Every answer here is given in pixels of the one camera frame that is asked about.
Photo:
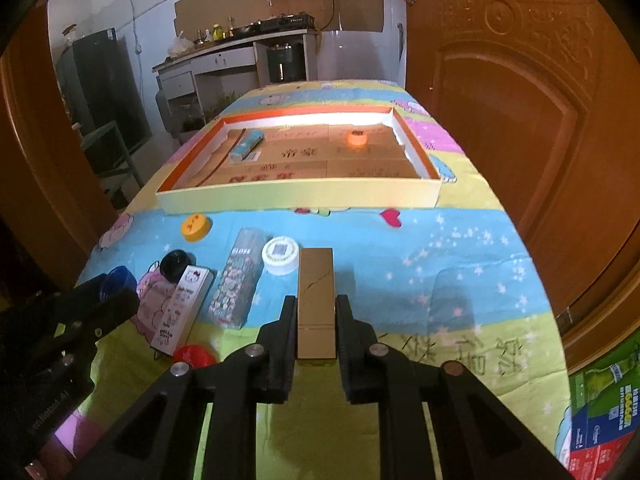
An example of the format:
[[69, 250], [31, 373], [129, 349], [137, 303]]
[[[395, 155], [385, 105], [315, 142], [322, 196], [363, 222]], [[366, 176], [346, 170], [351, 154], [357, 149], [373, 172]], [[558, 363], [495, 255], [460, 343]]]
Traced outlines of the teal lighter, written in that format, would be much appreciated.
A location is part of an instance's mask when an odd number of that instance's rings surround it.
[[251, 151], [264, 140], [264, 133], [262, 130], [250, 130], [247, 134], [242, 136], [242, 139], [235, 144], [232, 148], [229, 156], [232, 162], [242, 162], [247, 159]]

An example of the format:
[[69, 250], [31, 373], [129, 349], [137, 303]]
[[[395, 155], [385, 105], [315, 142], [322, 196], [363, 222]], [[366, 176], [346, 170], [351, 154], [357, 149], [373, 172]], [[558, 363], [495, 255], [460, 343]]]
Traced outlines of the white round QR cap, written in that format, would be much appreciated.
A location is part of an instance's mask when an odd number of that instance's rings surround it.
[[273, 237], [262, 248], [262, 263], [272, 275], [286, 275], [298, 267], [299, 246], [287, 236]]

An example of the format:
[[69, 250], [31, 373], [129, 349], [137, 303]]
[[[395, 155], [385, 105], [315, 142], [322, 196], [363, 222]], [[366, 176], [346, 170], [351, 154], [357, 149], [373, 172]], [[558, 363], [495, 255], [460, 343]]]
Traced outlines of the yellow oil bottle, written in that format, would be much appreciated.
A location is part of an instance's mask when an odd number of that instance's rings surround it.
[[224, 40], [224, 29], [219, 24], [215, 24], [212, 28], [212, 36], [215, 41]]

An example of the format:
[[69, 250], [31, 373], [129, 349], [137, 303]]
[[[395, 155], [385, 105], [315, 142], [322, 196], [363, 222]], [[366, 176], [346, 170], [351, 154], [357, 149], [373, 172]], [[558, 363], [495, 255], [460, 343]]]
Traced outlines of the colourful cartoon quilt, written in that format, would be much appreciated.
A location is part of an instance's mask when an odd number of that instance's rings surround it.
[[464, 366], [566, 474], [570, 387], [533, 259], [469, 157], [394, 84], [242, 96], [110, 223], [80, 280], [117, 269], [140, 304], [100, 339], [93, 392], [56, 432], [76, 460], [175, 360], [243, 366], [292, 296], [290, 393], [250, 410], [258, 478], [382, 472], [378, 409], [342, 384], [337, 299], [373, 328], [368, 359]]

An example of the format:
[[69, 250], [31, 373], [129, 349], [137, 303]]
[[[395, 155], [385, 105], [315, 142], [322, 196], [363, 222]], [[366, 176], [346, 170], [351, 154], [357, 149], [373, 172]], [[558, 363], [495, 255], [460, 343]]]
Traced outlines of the blue bottle cap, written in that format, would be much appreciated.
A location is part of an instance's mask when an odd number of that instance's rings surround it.
[[106, 274], [106, 278], [100, 287], [100, 299], [102, 301], [119, 294], [124, 289], [133, 292], [137, 289], [137, 281], [134, 274], [126, 266], [115, 266]]

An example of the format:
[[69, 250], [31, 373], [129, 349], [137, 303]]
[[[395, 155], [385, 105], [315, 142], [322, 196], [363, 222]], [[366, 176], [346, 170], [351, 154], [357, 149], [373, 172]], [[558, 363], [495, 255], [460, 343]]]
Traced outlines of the orange bottle cap black label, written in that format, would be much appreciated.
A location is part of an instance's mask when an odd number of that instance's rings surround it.
[[346, 133], [346, 144], [350, 148], [364, 148], [368, 144], [368, 134], [364, 130], [349, 130]]

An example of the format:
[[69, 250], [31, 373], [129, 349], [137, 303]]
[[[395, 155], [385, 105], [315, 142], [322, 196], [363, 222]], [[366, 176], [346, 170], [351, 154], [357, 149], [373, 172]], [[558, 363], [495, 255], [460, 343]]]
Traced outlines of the black gas stove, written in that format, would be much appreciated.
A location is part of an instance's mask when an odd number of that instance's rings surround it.
[[236, 36], [270, 34], [270, 32], [286, 32], [287, 30], [314, 28], [314, 17], [308, 13], [282, 14], [276, 18], [258, 21], [237, 27]]

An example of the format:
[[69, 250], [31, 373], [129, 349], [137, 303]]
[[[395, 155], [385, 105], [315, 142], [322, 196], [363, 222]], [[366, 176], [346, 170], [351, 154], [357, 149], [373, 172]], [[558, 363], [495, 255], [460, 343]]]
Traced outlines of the grey gas cylinder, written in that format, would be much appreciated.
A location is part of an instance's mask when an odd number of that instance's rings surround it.
[[162, 120], [164, 129], [173, 136], [175, 130], [174, 116], [171, 114], [170, 106], [163, 89], [156, 92], [155, 102], [160, 112], [160, 119]]

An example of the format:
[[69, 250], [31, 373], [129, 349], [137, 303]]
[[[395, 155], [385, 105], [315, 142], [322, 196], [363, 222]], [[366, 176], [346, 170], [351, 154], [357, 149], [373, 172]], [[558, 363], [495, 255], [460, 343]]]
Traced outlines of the white plastic bag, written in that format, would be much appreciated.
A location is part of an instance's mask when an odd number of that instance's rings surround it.
[[171, 45], [167, 49], [168, 58], [174, 60], [175, 58], [180, 58], [191, 52], [194, 49], [194, 43], [183, 36], [183, 32], [179, 32], [177, 36], [175, 36], [174, 40], [172, 40]]

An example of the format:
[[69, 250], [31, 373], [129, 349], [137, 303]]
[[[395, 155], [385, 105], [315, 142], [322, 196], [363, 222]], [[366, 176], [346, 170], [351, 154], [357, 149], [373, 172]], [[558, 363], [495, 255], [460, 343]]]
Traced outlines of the gold rectangular box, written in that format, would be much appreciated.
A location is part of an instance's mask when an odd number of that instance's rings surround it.
[[298, 262], [297, 359], [336, 359], [333, 250], [302, 248]]

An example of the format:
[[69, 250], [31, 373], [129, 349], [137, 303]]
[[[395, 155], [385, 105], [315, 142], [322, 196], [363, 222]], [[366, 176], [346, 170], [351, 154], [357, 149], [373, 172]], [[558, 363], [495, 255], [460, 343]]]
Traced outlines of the clear patterned rectangular box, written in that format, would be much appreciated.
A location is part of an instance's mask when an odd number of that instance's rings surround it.
[[240, 229], [208, 307], [213, 322], [232, 330], [244, 326], [262, 276], [262, 248], [267, 242], [264, 231]]

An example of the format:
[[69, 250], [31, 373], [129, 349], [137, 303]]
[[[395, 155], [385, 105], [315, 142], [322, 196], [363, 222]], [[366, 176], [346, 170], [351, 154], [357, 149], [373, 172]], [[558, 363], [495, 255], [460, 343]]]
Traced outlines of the carved wooden door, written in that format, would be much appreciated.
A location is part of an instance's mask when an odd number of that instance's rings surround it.
[[598, 0], [413, 0], [409, 92], [502, 203], [579, 370], [639, 325], [639, 63]]

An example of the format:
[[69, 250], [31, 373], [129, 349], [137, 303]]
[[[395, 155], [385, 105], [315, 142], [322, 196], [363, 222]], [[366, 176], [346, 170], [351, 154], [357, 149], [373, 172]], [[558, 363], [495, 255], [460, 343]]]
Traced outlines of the black air fryer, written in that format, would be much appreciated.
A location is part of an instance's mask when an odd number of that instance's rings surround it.
[[306, 78], [302, 44], [277, 44], [267, 50], [267, 60], [269, 79], [272, 84]]

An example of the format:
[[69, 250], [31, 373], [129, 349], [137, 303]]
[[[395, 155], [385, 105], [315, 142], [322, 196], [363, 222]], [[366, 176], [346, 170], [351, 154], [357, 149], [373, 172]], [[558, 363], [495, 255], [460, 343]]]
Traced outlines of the red bottle cap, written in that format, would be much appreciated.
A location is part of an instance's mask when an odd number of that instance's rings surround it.
[[177, 349], [172, 359], [175, 363], [188, 363], [193, 368], [209, 367], [217, 363], [213, 353], [198, 344], [187, 344]]

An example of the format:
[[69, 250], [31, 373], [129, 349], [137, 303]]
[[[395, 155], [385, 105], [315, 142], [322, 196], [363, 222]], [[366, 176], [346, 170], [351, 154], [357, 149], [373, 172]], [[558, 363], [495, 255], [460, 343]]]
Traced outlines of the kitchen counter cabinet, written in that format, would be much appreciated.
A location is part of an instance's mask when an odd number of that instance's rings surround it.
[[250, 90], [271, 84], [267, 50], [277, 44], [302, 44], [304, 80], [318, 78], [320, 34], [312, 29], [273, 32], [233, 40], [167, 60], [153, 68], [174, 116], [174, 136], [194, 131]]

